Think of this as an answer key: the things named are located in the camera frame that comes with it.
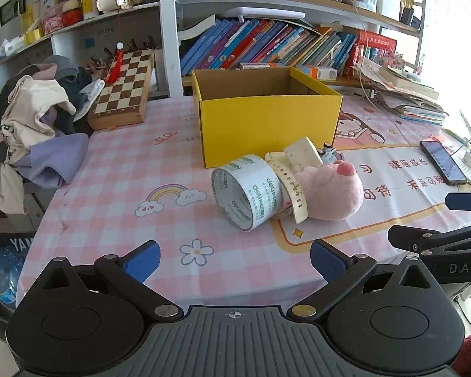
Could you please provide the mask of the pink plush pig toy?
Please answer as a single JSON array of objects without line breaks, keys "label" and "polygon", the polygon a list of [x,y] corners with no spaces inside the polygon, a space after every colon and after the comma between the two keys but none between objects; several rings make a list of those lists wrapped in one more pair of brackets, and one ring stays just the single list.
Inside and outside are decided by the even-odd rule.
[{"label": "pink plush pig toy", "polygon": [[346,220],[362,206],[363,185],[350,162],[337,160],[320,167],[307,166],[294,175],[304,191],[311,219]]}]

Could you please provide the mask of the cream wrist watch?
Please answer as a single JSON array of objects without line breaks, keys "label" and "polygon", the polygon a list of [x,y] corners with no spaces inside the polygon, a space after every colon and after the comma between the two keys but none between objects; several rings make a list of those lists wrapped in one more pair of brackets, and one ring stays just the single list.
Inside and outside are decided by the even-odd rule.
[{"label": "cream wrist watch", "polygon": [[264,158],[278,177],[282,192],[282,204],[276,219],[293,215],[296,224],[308,218],[308,208],[302,186],[300,186],[292,165],[283,151],[268,152]]}]

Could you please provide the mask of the pale blue toy truck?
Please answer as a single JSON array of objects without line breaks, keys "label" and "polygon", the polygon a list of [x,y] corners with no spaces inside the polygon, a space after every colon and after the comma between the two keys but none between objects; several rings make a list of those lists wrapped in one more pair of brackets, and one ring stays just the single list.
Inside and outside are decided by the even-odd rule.
[{"label": "pale blue toy truck", "polygon": [[325,142],[323,147],[317,148],[317,152],[324,164],[334,164],[337,161],[344,160],[344,155],[328,142]]}]

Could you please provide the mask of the white packing tape roll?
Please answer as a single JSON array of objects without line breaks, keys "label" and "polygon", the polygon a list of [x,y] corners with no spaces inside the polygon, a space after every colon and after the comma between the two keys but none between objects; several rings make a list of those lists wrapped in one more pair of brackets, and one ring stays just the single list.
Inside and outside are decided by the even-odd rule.
[{"label": "white packing tape roll", "polygon": [[225,218],[243,232],[260,226],[282,207],[280,180],[264,159],[253,154],[214,168],[211,186]]}]

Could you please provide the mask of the large white charger plug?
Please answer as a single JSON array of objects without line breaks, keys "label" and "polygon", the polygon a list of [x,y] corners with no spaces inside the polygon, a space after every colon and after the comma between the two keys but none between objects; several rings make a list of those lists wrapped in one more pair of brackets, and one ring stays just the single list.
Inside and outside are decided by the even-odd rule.
[{"label": "large white charger plug", "polygon": [[323,161],[312,141],[304,136],[284,148],[284,153],[293,168],[298,171],[307,167],[319,168]]}]

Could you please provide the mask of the black smartphone on table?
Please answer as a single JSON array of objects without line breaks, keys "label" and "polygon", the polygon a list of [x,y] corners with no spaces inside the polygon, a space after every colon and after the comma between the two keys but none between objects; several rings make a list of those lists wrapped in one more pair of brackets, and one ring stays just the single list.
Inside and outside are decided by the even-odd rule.
[{"label": "black smartphone on table", "polygon": [[462,186],[467,178],[439,140],[422,140],[420,148],[449,186]]}]

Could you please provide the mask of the pink checkered tablecloth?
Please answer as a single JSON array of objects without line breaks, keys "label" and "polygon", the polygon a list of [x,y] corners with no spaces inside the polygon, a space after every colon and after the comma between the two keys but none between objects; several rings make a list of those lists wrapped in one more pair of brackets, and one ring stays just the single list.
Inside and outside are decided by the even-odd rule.
[{"label": "pink checkered tablecloth", "polygon": [[446,208],[450,187],[419,151],[421,140],[441,137],[437,126],[403,121],[345,96],[334,144],[361,177],[361,209],[346,221],[287,217],[241,232],[214,199],[195,102],[151,101],[144,123],[91,137],[73,182],[47,208],[18,294],[52,258],[91,264],[154,240],[161,260],[147,284],[179,305],[289,306],[323,285],[310,262],[317,238],[348,255],[393,263],[401,255],[387,238],[394,224],[439,232],[471,224],[471,212]]}]

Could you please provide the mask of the stack of papers and books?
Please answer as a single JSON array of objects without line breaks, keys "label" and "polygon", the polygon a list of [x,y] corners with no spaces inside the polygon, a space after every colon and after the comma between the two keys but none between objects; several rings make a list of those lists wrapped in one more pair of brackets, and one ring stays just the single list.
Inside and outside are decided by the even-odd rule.
[{"label": "stack of papers and books", "polygon": [[439,93],[408,78],[405,72],[362,58],[355,64],[360,83],[375,91],[375,99],[397,116],[435,125],[443,125],[448,113],[438,103]]}]

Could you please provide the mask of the water bottle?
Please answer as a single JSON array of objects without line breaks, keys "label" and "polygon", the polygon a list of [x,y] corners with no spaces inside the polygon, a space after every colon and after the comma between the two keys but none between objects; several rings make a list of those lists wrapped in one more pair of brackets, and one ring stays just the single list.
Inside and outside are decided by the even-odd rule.
[{"label": "water bottle", "polygon": [[18,280],[26,254],[14,247],[0,249],[0,302],[9,307],[16,305]]}]

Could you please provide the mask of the wooden chess board box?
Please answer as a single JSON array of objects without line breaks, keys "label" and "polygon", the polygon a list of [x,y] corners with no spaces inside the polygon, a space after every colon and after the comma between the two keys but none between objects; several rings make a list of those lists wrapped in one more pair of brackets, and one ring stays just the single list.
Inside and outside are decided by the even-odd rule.
[{"label": "wooden chess board box", "polygon": [[153,70],[152,49],[122,55],[118,78],[113,84],[105,84],[88,113],[91,128],[98,131],[142,123]]}]

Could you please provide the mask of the pile of clothes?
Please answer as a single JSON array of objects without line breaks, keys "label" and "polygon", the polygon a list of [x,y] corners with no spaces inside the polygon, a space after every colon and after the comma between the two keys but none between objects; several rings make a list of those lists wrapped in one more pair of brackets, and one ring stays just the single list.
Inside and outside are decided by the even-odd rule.
[{"label": "pile of clothes", "polygon": [[75,129],[101,95],[105,82],[70,59],[52,55],[25,67],[0,92],[0,210],[26,212],[25,186],[70,184],[88,149]]}]

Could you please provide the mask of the yellow cardboard box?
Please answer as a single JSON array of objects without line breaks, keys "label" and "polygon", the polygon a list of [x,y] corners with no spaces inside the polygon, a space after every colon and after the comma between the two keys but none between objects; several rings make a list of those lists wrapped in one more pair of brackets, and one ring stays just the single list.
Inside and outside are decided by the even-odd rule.
[{"label": "yellow cardboard box", "polygon": [[332,143],[343,97],[293,67],[192,73],[205,168],[264,157],[308,137]]}]

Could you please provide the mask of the red tassel ornament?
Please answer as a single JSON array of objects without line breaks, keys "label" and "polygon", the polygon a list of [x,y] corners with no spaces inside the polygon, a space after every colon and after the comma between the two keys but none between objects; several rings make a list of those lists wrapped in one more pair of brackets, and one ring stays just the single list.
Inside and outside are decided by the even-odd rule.
[{"label": "red tassel ornament", "polygon": [[123,49],[124,44],[122,42],[116,44],[116,55],[105,78],[106,85],[114,84],[119,78],[122,67]]}]

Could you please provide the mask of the row of colourful books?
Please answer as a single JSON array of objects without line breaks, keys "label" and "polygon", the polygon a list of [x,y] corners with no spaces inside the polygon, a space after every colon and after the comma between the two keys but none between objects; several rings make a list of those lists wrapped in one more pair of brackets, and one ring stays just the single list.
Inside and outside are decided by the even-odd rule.
[{"label": "row of colourful books", "polygon": [[358,37],[341,26],[317,30],[278,19],[219,19],[188,37],[180,57],[181,75],[198,70],[325,66],[338,76]]}]

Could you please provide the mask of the white shelf post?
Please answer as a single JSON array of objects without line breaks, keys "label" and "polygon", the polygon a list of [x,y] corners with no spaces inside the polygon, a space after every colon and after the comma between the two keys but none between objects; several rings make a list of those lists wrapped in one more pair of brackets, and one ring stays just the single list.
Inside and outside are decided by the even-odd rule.
[{"label": "white shelf post", "polygon": [[171,98],[184,96],[178,45],[176,0],[160,0],[160,30],[168,93]]}]

